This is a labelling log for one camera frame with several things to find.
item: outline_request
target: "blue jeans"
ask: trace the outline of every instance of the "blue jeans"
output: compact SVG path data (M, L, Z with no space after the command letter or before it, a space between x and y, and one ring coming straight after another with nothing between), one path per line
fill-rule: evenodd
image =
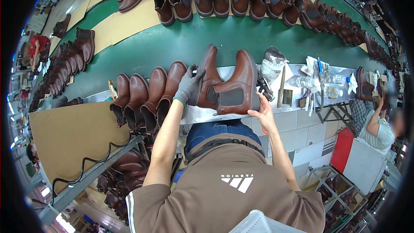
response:
M220 133L233 133L244 135L255 142L261 142L259 137L252 131L251 128L241 123L240 119L218 121L218 122L204 122L193 124L187 136L187 144L185 145L185 151L187 153L194 148L197 144L209 137L215 136Z

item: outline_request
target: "black belt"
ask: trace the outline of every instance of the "black belt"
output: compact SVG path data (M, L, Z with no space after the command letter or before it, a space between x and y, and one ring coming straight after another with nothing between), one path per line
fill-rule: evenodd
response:
M223 144L228 144L228 143L235 143L235 144L245 145L249 148L253 148L253 149L257 150L260 154L263 155L263 157L266 157L265 153L263 153L263 150L260 150L255 145L250 144L250 143L248 143L244 140L238 140L238 139L213 139L212 141L209 141L209 142L205 143L205 145L199 151L197 151L197 153L195 153L193 156L191 156L187 152L187 150L184 150L184 155L185 155L185 158L190 162L194 158L197 158L197 157L201 156L202 154L206 153L210 149L212 149L214 147L217 147L217 146L220 146L220 145L223 145Z

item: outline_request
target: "gray work glove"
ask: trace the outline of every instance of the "gray work glove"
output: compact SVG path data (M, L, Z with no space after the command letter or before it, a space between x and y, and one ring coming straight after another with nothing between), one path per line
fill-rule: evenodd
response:
M183 105L185 105L190 98L191 92L198 90L198 82L206 73L205 70L202 70L201 72L198 72L195 77L193 77L193 70L197 69L197 67L198 66L195 64L188 67L187 72L181 79L176 95L173 98L181 101Z

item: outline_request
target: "brown t-shirt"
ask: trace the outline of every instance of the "brown t-shirt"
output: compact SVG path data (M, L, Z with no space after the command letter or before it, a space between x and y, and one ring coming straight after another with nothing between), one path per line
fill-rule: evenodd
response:
M319 192L294 192L258 151L234 143L191 161L172 193L164 184L144 186L127 206L132 233L227 233L254 209L306 232L325 226Z

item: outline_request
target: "wooden stick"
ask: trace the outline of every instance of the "wooden stick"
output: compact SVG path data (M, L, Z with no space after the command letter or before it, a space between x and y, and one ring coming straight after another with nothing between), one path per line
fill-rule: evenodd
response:
M283 88L284 88L284 77L286 74L286 64L283 66L282 71L282 80L280 81L280 88L279 88L279 98L277 99L277 108L282 106L282 96L283 96Z

